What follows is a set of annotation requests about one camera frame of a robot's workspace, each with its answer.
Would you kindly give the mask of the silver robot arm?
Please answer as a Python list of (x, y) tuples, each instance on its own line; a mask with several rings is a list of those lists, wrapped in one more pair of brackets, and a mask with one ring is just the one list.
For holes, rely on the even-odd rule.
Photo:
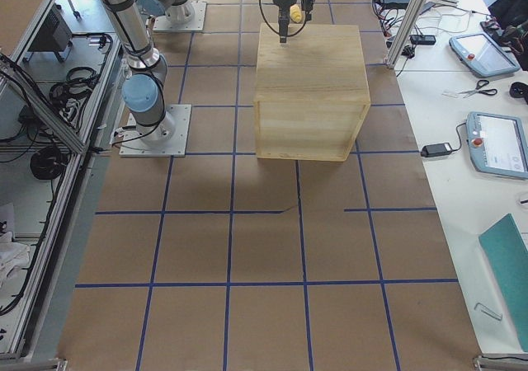
[[(188, 8), (188, 0), (154, 0), (164, 10)], [(177, 119), (164, 100), (167, 63), (155, 48), (135, 0), (101, 0), (106, 14), (125, 48), (132, 72), (125, 80), (122, 96), (136, 124), (136, 141), (163, 152), (177, 136)]]
[[(275, 32), (281, 43), (291, 35), (288, 33), (292, 7), (297, 0), (273, 0), (278, 6), (278, 29), (271, 27), (263, 12), (262, 19)], [(161, 32), (202, 31), (204, 27), (205, 1), (191, 0), (138, 0), (139, 13), (146, 13), (154, 19), (154, 29)]]

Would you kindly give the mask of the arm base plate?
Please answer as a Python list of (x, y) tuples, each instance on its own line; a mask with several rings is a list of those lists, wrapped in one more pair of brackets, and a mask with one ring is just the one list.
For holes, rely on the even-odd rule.
[(202, 32), (205, 25), (205, 1), (188, 0), (181, 5), (170, 6), (163, 16), (158, 16), (153, 25), (154, 32), (182, 33)]
[(137, 126), (129, 113), (127, 125), (134, 129), (126, 131), (120, 143), (121, 157), (184, 157), (191, 121), (191, 105), (171, 104), (159, 126), (150, 133), (149, 129)]

